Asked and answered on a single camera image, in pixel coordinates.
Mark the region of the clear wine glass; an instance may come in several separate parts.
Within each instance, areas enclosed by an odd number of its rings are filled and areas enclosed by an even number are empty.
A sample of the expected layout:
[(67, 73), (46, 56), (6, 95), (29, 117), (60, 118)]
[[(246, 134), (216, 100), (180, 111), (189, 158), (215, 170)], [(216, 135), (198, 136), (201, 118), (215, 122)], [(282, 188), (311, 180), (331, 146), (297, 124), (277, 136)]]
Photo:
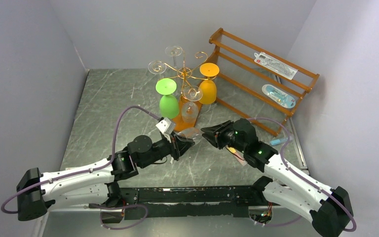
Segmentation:
[(182, 90), (182, 97), (186, 102), (182, 105), (181, 116), (186, 123), (195, 123), (199, 113), (196, 104), (203, 96), (203, 92), (198, 86), (185, 86)]
[(154, 75), (160, 75), (166, 71), (166, 65), (162, 61), (151, 61), (148, 64), (148, 70)]
[(170, 45), (170, 46), (166, 47), (165, 54), (172, 57), (173, 68), (176, 69), (178, 67), (177, 57), (180, 56), (183, 52), (184, 52), (184, 50), (180, 46), (177, 46), (177, 45)]
[(194, 145), (199, 144), (202, 138), (201, 130), (196, 127), (189, 127), (177, 133), (177, 139), (179, 141), (192, 141)]

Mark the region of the green plastic wine glass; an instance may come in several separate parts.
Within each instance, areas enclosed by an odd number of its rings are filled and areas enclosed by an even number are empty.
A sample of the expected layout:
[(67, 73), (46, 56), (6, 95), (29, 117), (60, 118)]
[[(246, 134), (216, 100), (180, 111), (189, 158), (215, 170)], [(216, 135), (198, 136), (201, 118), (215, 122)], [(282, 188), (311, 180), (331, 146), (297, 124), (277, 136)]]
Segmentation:
[(179, 114), (179, 102), (173, 93), (177, 89), (176, 82), (163, 78), (156, 83), (155, 89), (162, 97), (159, 101), (160, 113), (163, 117), (173, 119)]

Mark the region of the orange plastic wine glass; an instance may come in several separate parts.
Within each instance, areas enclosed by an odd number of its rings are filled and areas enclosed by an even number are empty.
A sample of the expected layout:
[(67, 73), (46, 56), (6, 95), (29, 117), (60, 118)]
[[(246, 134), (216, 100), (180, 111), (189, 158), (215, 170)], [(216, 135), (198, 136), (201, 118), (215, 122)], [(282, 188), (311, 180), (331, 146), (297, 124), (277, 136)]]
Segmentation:
[(218, 75), (220, 69), (214, 63), (204, 63), (200, 66), (199, 70), (206, 77), (206, 80), (199, 85), (199, 89), (203, 94), (199, 101), (203, 105), (209, 105), (216, 101), (217, 87), (213, 79)]

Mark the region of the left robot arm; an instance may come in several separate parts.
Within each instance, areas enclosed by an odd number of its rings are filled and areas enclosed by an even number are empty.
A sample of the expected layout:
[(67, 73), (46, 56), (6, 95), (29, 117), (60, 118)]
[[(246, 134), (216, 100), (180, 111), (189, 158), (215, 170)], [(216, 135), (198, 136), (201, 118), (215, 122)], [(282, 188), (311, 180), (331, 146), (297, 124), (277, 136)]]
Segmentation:
[(50, 210), (79, 204), (116, 207), (122, 203), (118, 181), (138, 175), (138, 168), (155, 164), (164, 157), (178, 160), (195, 144), (193, 139), (175, 133), (171, 139), (163, 136), (157, 142), (139, 135), (115, 153), (112, 163), (106, 158), (70, 170), (45, 173), (31, 168), (16, 187), (20, 192), (18, 220), (34, 220)]

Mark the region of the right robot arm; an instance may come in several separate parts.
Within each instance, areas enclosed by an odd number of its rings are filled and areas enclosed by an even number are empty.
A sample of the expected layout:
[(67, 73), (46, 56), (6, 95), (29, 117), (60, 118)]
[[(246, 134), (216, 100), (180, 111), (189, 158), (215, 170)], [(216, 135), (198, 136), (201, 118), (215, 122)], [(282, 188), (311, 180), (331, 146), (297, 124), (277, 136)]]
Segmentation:
[(356, 231), (348, 192), (340, 186), (333, 189), (290, 164), (283, 151), (259, 140), (250, 119), (229, 120), (201, 131), (211, 145), (236, 149), (264, 174), (251, 187), (254, 203), (268, 201), (285, 207), (308, 220), (322, 237)]

